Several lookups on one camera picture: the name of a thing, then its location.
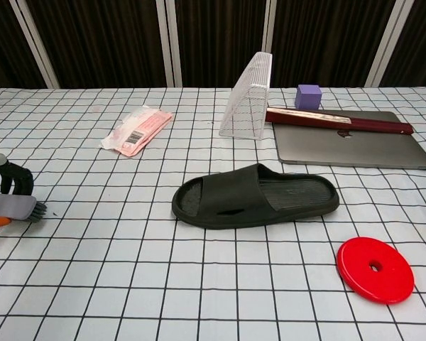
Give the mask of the grey closed laptop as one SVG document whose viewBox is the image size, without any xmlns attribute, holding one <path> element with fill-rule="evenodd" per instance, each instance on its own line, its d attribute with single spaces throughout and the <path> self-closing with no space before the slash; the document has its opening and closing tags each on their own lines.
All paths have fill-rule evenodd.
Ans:
<svg viewBox="0 0 426 341">
<path fill-rule="evenodd" d="M 313 110 L 346 117 L 401 122 L 388 111 Z M 426 151 L 413 134 L 344 131 L 273 124 L 283 163 L 426 170 Z"/>
</svg>

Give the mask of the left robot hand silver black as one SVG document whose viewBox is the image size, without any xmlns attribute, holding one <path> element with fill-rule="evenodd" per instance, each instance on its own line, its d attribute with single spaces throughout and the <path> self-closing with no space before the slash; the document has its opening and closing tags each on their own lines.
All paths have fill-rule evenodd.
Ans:
<svg viewBox="0 0 426 341">
<path fill-rule="evenodd" d="M 31 195 L 33 192 L 33 175 L 27 169 L 11 163 L 0 153 L 0 194 Z M 0 227 L 9 224 L 11 219 L 0 217 Z"/>
</svg>

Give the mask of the black slipper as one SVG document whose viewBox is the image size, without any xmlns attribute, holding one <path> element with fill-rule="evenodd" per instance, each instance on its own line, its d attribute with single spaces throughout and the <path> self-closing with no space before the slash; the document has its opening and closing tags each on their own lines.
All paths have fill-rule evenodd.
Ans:
<svg viewBox="0 0 426 341">
<path fill-rule="evenodd" d="M 319 175 L 276 173 L 261 163 L 193 178 L 172 199 L 181 221 L 206 229 L 292 222 L 335 211 L 339 195 Z"/>
</svg>

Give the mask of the red plastic disc with hole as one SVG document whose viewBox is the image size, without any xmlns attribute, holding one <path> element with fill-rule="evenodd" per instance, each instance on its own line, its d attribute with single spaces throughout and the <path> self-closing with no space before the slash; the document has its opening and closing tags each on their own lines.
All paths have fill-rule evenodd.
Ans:
<svg viewBox="0 0 426 341">
<path fill-rule="evenodd" d="M 339 274 L 360 296 L 394 304 L 413 292 L 415 279 L 405 258 L 388 244 L 370 237 L 355 237 L 337 252 Z"/>
</svg>

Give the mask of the pink white plastic packet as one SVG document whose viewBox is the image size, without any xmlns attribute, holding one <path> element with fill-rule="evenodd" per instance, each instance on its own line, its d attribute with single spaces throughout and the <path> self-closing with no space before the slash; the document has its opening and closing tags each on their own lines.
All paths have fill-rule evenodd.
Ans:
<svg viewBox="0 0 426 341">
<path fill-rule="evenodd" d="M 170 122 L 173 114 L 147 106 L 139 107 L 125 116 L 100 147 L 114 150 L 125 157 L 137 155 Z"/>
</svg>

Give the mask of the purple cube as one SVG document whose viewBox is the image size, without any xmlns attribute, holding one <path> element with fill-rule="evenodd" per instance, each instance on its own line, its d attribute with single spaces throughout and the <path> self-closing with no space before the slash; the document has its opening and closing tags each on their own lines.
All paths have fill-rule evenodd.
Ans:
<svg viewBox="0 0 426 341">
<path fill-rule="evenodd" d="M 322 91 L 318 85 L 298 85 L 295 97 L 295 108 L 316 110 L 320 107 Z"/>
</svg>

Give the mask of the white checked tablecloth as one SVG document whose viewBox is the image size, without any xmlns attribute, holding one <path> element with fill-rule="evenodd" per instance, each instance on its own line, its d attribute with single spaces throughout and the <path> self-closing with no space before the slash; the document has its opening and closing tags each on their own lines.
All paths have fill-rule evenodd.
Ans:
<svg viewBox="0 0 426 341">
<path fill-rule="evenodd" d="M 0 228 L 0 341 L 426 341 L 426 170 L 286 165 L 272 126 L 223 138 L 227 88 L 0 89 L 0 153 L 30 169 L 48 212 Z M 139 107 L 172 119 L 137 155 L 101 148 Z M 426 150 L 426 87 L 325 88 L 327 109 L 388 110 Z M 339 193 L 323 217 L 205 230 L 175 219 L 187 180 L 262 163 Z M 388 244 L 415 286 L 360 296 L 337 252 Z"/>
</svg>

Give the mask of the dark red folded fan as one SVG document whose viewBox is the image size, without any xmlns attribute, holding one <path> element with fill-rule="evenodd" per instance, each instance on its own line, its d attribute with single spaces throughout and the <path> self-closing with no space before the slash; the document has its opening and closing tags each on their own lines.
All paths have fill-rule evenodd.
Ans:
<svg viewBox="0 0 426 341">
<path fill-rule="evenodd" d="M 274 124 L 289 124 L 344 131 L 368 131 L 388 134 L 411 135 L 414 130 L 410 124 L 375 119 L 346 117 L 323 112 L 303 111 L 269 107 L 266 121 Z"/>
</svg>

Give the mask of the black folding partition white frame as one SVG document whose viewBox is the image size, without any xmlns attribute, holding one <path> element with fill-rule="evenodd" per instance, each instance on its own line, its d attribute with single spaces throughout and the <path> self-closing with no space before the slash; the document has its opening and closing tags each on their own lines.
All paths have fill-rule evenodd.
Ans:
<svg viewBox="0 0 426 341">
<path fill-rule="evenodd" d="M 62 88 L 165 87 L 156 0 L 26 0 Z M 275 0 L 273 87 L 362 87 L 396 0 Z M 265 37 L 268 0 L 174 0 L 185 87 L 231 87 Z M 426 0 L 414 0 L 384 87 L 426 86 Z M 0 87 L 45 87 L 0 0 Z"/>
</svg>

